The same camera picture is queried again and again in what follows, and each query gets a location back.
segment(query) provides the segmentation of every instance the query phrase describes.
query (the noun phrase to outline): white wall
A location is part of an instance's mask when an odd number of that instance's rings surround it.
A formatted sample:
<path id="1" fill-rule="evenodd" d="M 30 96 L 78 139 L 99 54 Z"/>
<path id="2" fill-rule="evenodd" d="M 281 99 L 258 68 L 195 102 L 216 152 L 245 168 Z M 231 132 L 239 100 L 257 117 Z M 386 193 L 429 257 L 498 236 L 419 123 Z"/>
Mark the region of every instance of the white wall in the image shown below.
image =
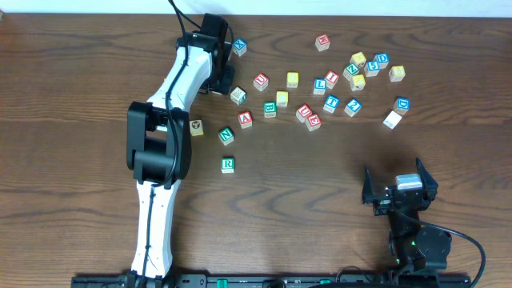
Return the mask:
<path id="1" fill-rule="evenodd" d="M 175 0 L 186 14 L 512 17 L 512 0 Z M 0 0 L 9 12 L 170 14 L 167 0 Z"/>

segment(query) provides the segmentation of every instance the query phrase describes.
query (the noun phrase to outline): tabletop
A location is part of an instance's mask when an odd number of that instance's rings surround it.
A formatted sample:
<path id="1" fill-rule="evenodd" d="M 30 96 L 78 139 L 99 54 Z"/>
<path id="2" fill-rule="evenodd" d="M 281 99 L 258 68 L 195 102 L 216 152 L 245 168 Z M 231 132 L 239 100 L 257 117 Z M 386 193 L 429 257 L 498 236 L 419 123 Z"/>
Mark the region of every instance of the tabletop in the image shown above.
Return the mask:
<path id="1" fill-rule="evenodd" d="M 491 18 L 228 16 L 248 43 L 231 56 L 229 96 L 198 95 L 190 119 L 192 163 L 174 206 L 174 265 L 212 274 L 324 274 L 348 265 L 392 265 L 389 226 L 361 204 L 363 167 L 379 185 L 415 172 L 439 184 L 420 219 L 472 236 L 487 252 L 479 287 L 510 285 L 512 256 L 512 20 Z M 186 24 L 188 30 L 193 27 Z M 69 286 L 77 274 L 130 268 L 138 194 L 126 167 L 126 112 L 160 87 L 180 36 L 169 15 L 6 14 L 0 22 L 0 286 Z M 328 34 L 328 50 L 315 37 Z M 313 81 L 341 73 L 350 56 L 387 52 L 390 65 L 351 91 L 341 78 L 326 95 Z M 406 76 L 390 82 L 390 66 Z M 300 73 L 289 105 L 263 117 L 263 103 Z M 254 77 L 269 86 L 259 92 Z M 325 112 L 328 94 L 341 104 Z M 382 124 L 397 97 L 411 110 Z M 362 104 L 353 118 L 343 112 Z M 322 119 L 309 132 L 295 117 L 307 103 Z M 250 111 L 251 128 L 238 114 Z M 230 127 L 224 146 L 218 131 Z M 234 174 L 222 157 L 234 156 Z M 474 277 L 478 250 L 454 237 L 448 271 Z"/>

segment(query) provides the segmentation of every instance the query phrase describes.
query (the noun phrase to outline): brown wooden surface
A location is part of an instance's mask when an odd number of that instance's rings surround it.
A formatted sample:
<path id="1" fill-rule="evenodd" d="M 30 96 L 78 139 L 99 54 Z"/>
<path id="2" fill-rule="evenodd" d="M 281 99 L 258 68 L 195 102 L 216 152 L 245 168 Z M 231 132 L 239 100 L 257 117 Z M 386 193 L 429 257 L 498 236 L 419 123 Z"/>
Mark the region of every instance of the brown wooden surface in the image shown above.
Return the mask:
<path id="1" fill-rule="evenodd" d="M 471 18 L 227 17 L 247 53 L 233 56 L 235 85 L 248 91 L 200 95 L 191 118 L 206 134 L 192 138 L 190 172 L 176 197 L 174 264 L 211 273 L 329 273 L 357 265 L 382 269 L 386 218 L 360 203 L 362 168 L 391 184 L 420 157 L 439 182 L 423 220 L 479 240 L 488 263 L 480 287 L 510 286 L 512 256 L 512 20 Z M 68 286 L 76 274 L 129 269 L 136 247 L 138 195 L 126 168 L 126 111 L 160 87 L 179 36 L 167 15 L 7 14 L 0 22 L 0 286 Z M 317 52 L 314 38 L 332 43 Z M 352 53 L 385 51 L 389 67 L 351 92 L 312 95 L 314 78 L 339 73 Z M 278 116 L 262 103 L 300 84 Z M 270 77 L 263 93 L 252 87 Z M 382 125 L 397 96 L 412 110 L 395 130 Z M 347 117 L 356 97 L 362 110 Z M 323 120 L 309 132 L 295 110 L 308 103 Z M 237 114 L 254 125 L 241 130 Z M 231 126 L 224 147 L 219 129 Z M 223 155 L 236 157 L 223 175 Z M 454 238 L 450 271 L 476 274 L 479 256 Z"/>

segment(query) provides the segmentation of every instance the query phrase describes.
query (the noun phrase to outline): cube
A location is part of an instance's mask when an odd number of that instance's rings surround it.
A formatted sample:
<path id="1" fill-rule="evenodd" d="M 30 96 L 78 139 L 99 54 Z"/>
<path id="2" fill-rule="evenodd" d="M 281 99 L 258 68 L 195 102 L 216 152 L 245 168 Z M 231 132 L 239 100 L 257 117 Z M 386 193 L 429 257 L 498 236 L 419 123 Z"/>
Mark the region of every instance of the cube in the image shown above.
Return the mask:
<path id="1" fill-rule="evenodd" d="M 327 81 L 327 88 L 333 89 L 334 85 L 336 85 L 336 82 L 339 80 L 339 75 L 333 71 L 329 71 L 327 72 L 325 80 Z"/>
<path id="2" fill-rule="evenodd" d="M 363 68 L 366 63 L 366 57 L 362 52 L 357 52 L 350 58 L 350 63 L 356 65 L 359 69 Z"/>
<path id="3" fill-rule="evenodd" d="M 247 93 L 242 90 L 240 87 L 236 87 L 233 92 L 231 92 L 231 101 L 233 101 L 236 105 L 241 105 L 246 100 Z"/>
<path id="4" fill-rule="evenodd" d="M 254 79 L 254 87 L 258 89 L 260 92 L 264 91 L 264 89 L 269 85 L 269 79 L 263 73 L 258 74 Z"/>
<path id="5" fill-rule="evenodd" d="M 224 128 L 224 130 L 218 133 L 218 137 L 221 139 L 222 144 L 224 144 L 224 146 L 234 141 L 234 134 L 230 128 Z"/>
<path id="6" fill-rule="evenodd" d="M 240 126 L 242 129 L 249 128 L 253 125 L 253 118 L 250 116 L 250 112 L 243 112 L 238 115 Z"/>
<path id="7" fill-rule="evenodd" d="M 278 107 L 288 106 L 288 92 L 278 91 L 275 95 L 275 102 Z"/>
<path id="8" fill-rule="evenodd" d="M 359 68 L 354 64 L 348 65 L 343 71 L 343 77 L 348 81 L 352 80 L 352 77 L 357 74 L 359 74 Z"/>
<path id="9" fill-rule="evenodd" d="M 193 120 L 189 122 L 190 125 L 190 134 L 192 136 L 204 135 L 202 130 L 202 121 L 201 120 Z"/>
<path id="10" fill-rule="evenodd" d="M 399 98 L 397 98 L 397 101 L 394 102 L 393 111 L 398 114 L 404 115 L 405 113 L 407 113 L 407 111 L 409 111 L 409 108 L 410 108 L 409 99 L 399 97 Z"/>
<path id="11" fill-rule="evenodd" d="M 387 53 L 379 53 L 375 55 L 374 61 L 377 61 L 378 68 L 384 69 L 390 63 L 390 58 L 387 57 Z"/>
<path id="12" fill-rule="evenodd" d="M 353 117 L 360 111 L 361 107 L 362 104 L 355 98 L 352 98 L 352 100 L 350 100 L 345 106 L 345 113 Z"/>
<path id="13" fill-rule="evenodd" d="M 400 122 L 400 120 L 402 120 L 402 116 L 400 116 L 398 113 L 396 113 L 394 111 L 391 111 L 391 113 L 389 115 L 387 115 L 387 117 L 383 123 L 384 123 L 384 125 L 393 129 Z"/>
<path id="14" fill-rule="evenodd" d="M 365 65 L 365 75 L 367 77 L 377 76 L 380 68 L 378 68 L 377 61 L 368 61 Z"/>
<path id="15" fill-rule="evenodd" d="M 314 45 L 317 47 L 318 51 L 324 51 L 329 49 L 330 39 L 327 34 L 320 35 L 317 37 Z"/>
<path id="16" fill-rule="evenodd" d="M 247 43 L 238 38 L 237 41 L 233 43 L 233 52 L 241 57 L 245 52 L 247 52 Z"/>
<path id="17" fill-rule="evenodd" d="M 276 113 L 278 112 L 278 107 L 275 102 L 265 102 L 263 105 L 263 110 L 265 113 L 265 118 L 272 118 L 275 117 Z"/>
<path id="18" fill-rule="evenodd" d="M 324 95 L 327 90 L 327 81 L 325 79 L 317 78 L 314 80 L 313 94 Z"/>
<path id="19" fill-rule="evenodd" d="M 288 72 L 286 76 L 286 87 L 287 88 L 297 88 L 298 87 L 298 73 L 297 72 Z"/>
<path id="20" fill-rule="evenodd" d="M 223 158 L 221 162 L 223 173 L 234 173 L 234 158 Z"/>
<path id="21" fill-rule="evenodd" d="M 338 107 L 339 99 L 336 98 L 333 95 L 327 96 L 326 103 L 323 105 L 323 109 L 327 112 L 333 113 L 334 110 L 336 110 L 336 107 Z"/>
<path id="22" fill-rule="evenodd" d="M 295 116 L 297 117 L 298 120 L 300 120 L 300 122 L 304 123 L 306 118 L 308 118 L 312 114 L 312 109 L 307 104 L 304 104 L 297 109 L 297 113 L 295 113 Z"/>
<path id="23" fill-rule="evenodd" d="M 393 66 L 390 70 L 390 80 L 392 82 L 401 81 L 406 76 L 406 70 L 403 66 Z"/>
<path id="24" fill-rule="evenodd" d="M 362 90 L 366 85 L 365 77 L 362 75 L 355 75 L 350 80 L 350 88 L 352 91 Z"/>
<path id="25" fill-rule="evenodd" d="M 320 119 L 318 114 L 313 114 L 306 119 L 306 126 L 307 129 L 309 129 L 310 131 L 320 128 L 321 124 L 322 120 Z"/>

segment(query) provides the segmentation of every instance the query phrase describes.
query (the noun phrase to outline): wooden block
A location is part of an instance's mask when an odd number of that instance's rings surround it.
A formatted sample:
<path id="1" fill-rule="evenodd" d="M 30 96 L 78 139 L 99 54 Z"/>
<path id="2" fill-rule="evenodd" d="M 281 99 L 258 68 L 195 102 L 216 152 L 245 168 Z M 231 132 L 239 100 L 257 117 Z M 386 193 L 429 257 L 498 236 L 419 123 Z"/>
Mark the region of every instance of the wooden block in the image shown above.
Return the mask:
<path id="1" fill-rule="evenodd" d="M 390 70 L 390 80 L 392 82 L 401 81 L 406 76 L 406 70 L 403 66 L 393 66 Z"/>
<path id="2" fill-rule="evenodd" d="M 221 139 L 222 144 L 224 144 L 224 146 L 234 141 L 234 134 L 230 128 L 224 128 L 224 130 L 218 133 L 218 137 Z"/>
<path id="3" fill-rule="evenodd" d="M 365 77 L 362 75 L 354 75 L 350 80 L 350 88 L 352 91 L 362 90 L 366 85 Z"/>
<path id="4" fill-rule="evenodd" d="M 329 49 L 330 39 L 327 34 L 320 35 L 317 37 L 314 45 L 317 47 L 318 51 L 324 51 Z"/>
<path id="5" fill-rule="evenodd" d="M 192 136 L 203 135 L 204 131 L 202 130 L 202 121 L 201 120 L 192 120 L 189 122 L 190 125 L 190 134 Z"/>
<path id="6" fill-rule="evenodd" d="M 390 58 L 387 56 L 387 53 L 379 53 L 375 55 L 374 61 L 377 61 L 378 68 L 384 69 L 390 63 Z"/>
<path id="7" fill-rule="evenodd" d="M 334 110 L 336 110 L 336 107 L 338 107 L 339 99 L 336 98 L 333 95 L 327 96 L 326 103 L 323 105 L 323 109 L 327 112 L 333 113 Z"/>
<path id="8" fill-rule="evenodd" d="M 263 111 L 265 118 L 272 118 L 277 114 L 278 107 L 275 102 L 265 102 L 265 104 L 263 104 Z"/>
<path id="9" fill-rule="evenodd" d="M 247 98 L 247 93 L 242 90 L 240 87 L 236 87 L 233 92 L 231 92 L 231 101 L 233 101 L 236 105 L 241 105 Z"/>
<path id="10" fill-rule="evenodd" d="M 314 80 L 313 94 L 324 95 L 327 90 L 327 81 L 325 79 L 317 78 Z"/>
<path id="11" fill-rule="evenodd" d="M 242 55 L 244 55 L 245 52 L 247 52 L 247 43 L 238 38 L 237 41 L 233 43 L 232 50 L 236 55 L 241 57 Z"/>
<path id="12" fill-rule="evenodd" d="M 264 91 L 264 89 L 269 85 L 269 79 L 267 76 L 265 76 L 263 73 L 258 74 L 256 78 L 254 79 L 254 87 L 256 89 L 261 91 Z"/>
<path id="13" fill-rule="evenodd" d="M 384 125 L 393 129 L 400 122 L 400 120 L 402 120 L 402 116 L 400 116 L 398 113 L 396 113 L 394 111 L 391 111 L 391 113 L 389 115 L 387 115 L 387 117 L 383 123 L 384 123 Z"/>
<path id="14" fill-rule="evenodd" d="M 334 85 L 336 85 L 339 80 L 339 75 L 333 71 L 329 71 L 327 72 L 325 80 L 327 81 L 327 88 L 333 89 Z"/>
<path id="15" fill-rule="evenodd" d="M 380 68 L 378 68 L 377 61 L 368 61 L 365 64 L 365 75 L 367 77 L 377 76 L 379 71 L 380 71 Z"/>
<path id="16" fill-rule="evenodd" d="M 343 71 L 343 77 L 348 81 L 352 80 L 352 77 L 357 74 L 359 74 L 359 68 L 354 64 L 348 65 Z"/>
<path id="17" fill-rule="evenodd" d="M 238 115 L 240 126 L 242 129 L 249 128 L 253 125 L 253 118 L 250 116 L 250 112 L 243 112 Z"/>
<path id="18" fill-rule="evenodd" d="M 345 113 L 353 117 L 360 111 L 361 107 L 362 104 L 355 98 L 352 98 L 345 106 Z"/>
<path id="19" fill-rule="evenodd" d="M 322 120 L 320 119 L 318 114 L 313 114 L 306 119 L 306 126 L 307 129 L 309 129 L 310 131 L 320 128 L 321 124 Z"/>
<path id="20" fill-rule="evenodd" d="M 394 102 L 393 111 L 398 114 L 404 115 L 405 113 L 407 113 L 407 111 L 409 111 L 409 108 L 410 108 L 409 99 L 399 97 L 399 98 L 397 98 L 397 101 Z"/>
<path id="21" fill-rule="evenodd" d="M 288 92 L 278 91 L 275 95 L 275 102 L 278 107 L 288 106 Z"/>
<path id="22" fill-rule="evenodd" d="M 223 173 L 234 173 L 234 158 L 223 158 L 221 162 Z"/>
<path id="23" fill-rule="evenodd" d="M 286 76 L 286 87 L 297 88 L 298 87 L 298 72 L 288 72 Z"/>
<path id="24" fill-rule="evenodd" d="M 304 123 L 306 118 L 308 118 L 312 114 L 312 109 L 307 104 L 304 104 L 297 109 L 297 113 L 295 113 L 295 116 L 297 117 L 298 120 L 300 120 L 300 122 Z"/>
<path id="25" fill-rule="evenodd" d="M 357 52 L 350 58 L 350 63 L 356 65 L 359 69 L 361 69 L 366 64 L 366 57 L 362 52 Z"/>

